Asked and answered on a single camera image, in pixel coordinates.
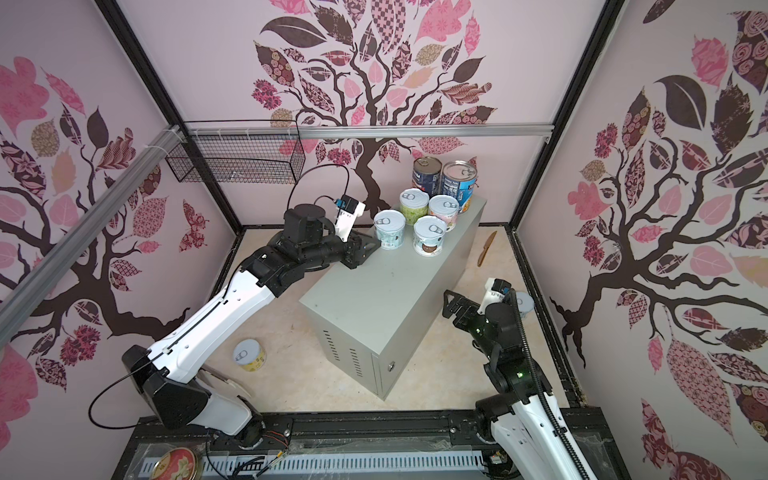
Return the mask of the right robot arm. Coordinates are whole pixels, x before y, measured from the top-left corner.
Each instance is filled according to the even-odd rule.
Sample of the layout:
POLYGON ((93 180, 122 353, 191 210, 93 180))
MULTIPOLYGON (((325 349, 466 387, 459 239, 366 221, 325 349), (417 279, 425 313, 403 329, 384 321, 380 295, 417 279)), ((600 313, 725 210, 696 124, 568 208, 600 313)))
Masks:
POLYGON ((443 293, 442 316, 470 334, 497 391, 475 404, 478 435, 497 444, 522 479, 594 479, 532 356, 523 317, 534 307, 529 294, 495 279, 480 303, 451 290, 443 293))

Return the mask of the dark tomato can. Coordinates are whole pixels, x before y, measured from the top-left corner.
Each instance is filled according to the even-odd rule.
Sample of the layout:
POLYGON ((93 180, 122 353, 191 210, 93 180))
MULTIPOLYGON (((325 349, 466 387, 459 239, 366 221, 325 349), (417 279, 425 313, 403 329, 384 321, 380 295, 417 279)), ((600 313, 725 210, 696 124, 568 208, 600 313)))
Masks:
POLYGON ((442 162, 436 157, 422 156, 413 162, 412 185, 430 197, 440 194, 442 162))

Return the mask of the large blue labelled can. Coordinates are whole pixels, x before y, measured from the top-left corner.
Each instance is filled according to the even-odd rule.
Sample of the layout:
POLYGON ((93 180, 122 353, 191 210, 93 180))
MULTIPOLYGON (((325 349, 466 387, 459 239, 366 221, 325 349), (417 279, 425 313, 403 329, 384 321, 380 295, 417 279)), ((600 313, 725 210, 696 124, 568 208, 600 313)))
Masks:
POLYGON ((477 180, 477 169, 469 161, 451 161, 442 170, 441 193, 454 198, 459 212, 466 212, 477 180))

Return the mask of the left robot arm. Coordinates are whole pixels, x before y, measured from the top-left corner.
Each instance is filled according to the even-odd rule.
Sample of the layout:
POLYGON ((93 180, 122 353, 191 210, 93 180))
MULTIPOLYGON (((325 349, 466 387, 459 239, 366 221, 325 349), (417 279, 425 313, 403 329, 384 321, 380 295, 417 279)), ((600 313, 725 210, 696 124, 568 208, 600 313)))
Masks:
POLYGON ((286 210, 283 229, 246 257, 229 282, 189 320, 150 348, 133 346, 123 354, 136 390, 165 428, 196 425, 248 445, 257 443, 262 415, 244 397, 220 393, 197 375, 247 319, 306 273, 335 263, 355 269, 379 248, 378 239, 353 229, 364 204, 343 196, 336 205, 334 221, 314 204, 286 210))

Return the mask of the white small can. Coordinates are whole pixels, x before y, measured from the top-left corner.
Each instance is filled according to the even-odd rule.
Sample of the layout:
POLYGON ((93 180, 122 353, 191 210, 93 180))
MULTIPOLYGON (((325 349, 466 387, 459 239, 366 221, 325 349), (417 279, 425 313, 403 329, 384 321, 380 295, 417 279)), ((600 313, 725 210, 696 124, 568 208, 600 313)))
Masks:
POLYGON ((417 254, 435 257, 442 252, 447 233, 447 224, 443 220, 435 216, 423 216, 416 221, 413 231, 413 246, 417 254))

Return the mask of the green labelled small can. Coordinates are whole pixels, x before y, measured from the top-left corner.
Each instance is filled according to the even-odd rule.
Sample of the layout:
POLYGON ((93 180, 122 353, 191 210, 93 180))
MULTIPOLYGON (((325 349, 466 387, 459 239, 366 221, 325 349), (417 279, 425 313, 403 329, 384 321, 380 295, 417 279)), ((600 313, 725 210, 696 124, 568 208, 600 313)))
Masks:
POLYGON ((407 225, 414 225, 418 219, 427 215, 429 200, 429 195, 419 188, 409 188, 401 192, 399 210, 407 225))

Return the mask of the pink labelled can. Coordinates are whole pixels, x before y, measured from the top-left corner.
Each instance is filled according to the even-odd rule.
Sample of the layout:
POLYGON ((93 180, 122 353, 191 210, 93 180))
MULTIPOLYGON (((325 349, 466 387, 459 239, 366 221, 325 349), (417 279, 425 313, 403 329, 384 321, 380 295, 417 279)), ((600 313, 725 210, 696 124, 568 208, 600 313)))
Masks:
POLYGON ((435 195, 429 200, 428 214, 442 220, 448 232, 455 228, 459 213, 460 205, 452 196, 435 195))

